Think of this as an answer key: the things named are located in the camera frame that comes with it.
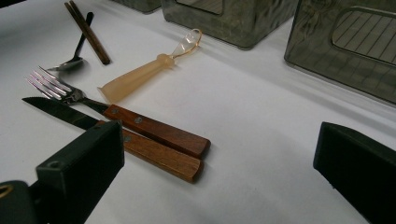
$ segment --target clear container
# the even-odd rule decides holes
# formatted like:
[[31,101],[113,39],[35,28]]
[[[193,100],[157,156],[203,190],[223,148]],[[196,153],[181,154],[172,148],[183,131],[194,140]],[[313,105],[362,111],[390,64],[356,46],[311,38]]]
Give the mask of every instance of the clear container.
[[294,15],[298,0],[162,0],[167,21],[252,49]]
[[285,60],[396,105],[395,13],[395,0],[300,0]]
[[155,9],[161,7],[161,0],[111,0],[141,11],[145,14],[152,13]]

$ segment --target white surface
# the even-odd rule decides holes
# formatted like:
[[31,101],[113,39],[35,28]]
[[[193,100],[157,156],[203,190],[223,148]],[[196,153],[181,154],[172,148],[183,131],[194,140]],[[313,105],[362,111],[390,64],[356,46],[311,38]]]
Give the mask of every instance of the white surface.
[[[95,14],[92,29],[112,63],[102,65],[87,41],[84,67],[60,76],[94,100],[103,101],[97,87],[171,53],[188,32],[161,10],[144,15],[107,0],[76,3]],[[291,24],[249,51],[204,35],[195,53],[121,102],[204,136],[212,147],[194,185],[125,154],[87,223],[366,223],[313,168],[319,127],[341,124],[395,148],[396,109],[287,66]],[[23,77],[71,59],[79,36],[64,1],[0,9],[0,182],[33,184],[35,167],[83,133],[21,100],[40,95]]]

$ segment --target fork tines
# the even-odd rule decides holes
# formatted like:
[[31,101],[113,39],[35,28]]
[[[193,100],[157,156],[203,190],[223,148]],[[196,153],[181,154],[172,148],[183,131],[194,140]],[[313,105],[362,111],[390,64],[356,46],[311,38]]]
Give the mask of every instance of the fork tines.
[[61,100],[62,96],[65,96],[71,91],[67,85],[62,83],[57,77],[52,75],[46,69],[40,67],[40,70],[45,74],[42,75],[37,71],[30,74],[29,77],[25,77],[32,86],[34,86],[38,91],[40,91],[47,98],[55,98]]

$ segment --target translucent plastic spoon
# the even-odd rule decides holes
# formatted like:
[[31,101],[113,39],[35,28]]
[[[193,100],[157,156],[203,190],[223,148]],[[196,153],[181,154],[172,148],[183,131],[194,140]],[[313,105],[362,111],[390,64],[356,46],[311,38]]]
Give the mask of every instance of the translucent plastic spoon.
[[144,82],[154,75],[158,74],[165,68],[171,68],[175,65],[174,59],[188,54],[196,49],[201,40],[202,32],[198,29],[191,30],[178,44],[171,55],[160,54],[157,59],[151,63],[136,68],[114,80],[108,82],[99,91],[105,96],[106,100],[114,104],[132,91],[140,87]]

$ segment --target black block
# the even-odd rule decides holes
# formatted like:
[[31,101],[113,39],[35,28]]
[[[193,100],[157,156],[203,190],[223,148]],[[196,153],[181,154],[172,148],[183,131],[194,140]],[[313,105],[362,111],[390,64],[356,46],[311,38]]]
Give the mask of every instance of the black block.
[[124,164],[121,126],[90,128],[36,167],[49,223],[84,223]]
[[323,122],[314,168],[369,222],[396,223],[396,151],[355,130]]

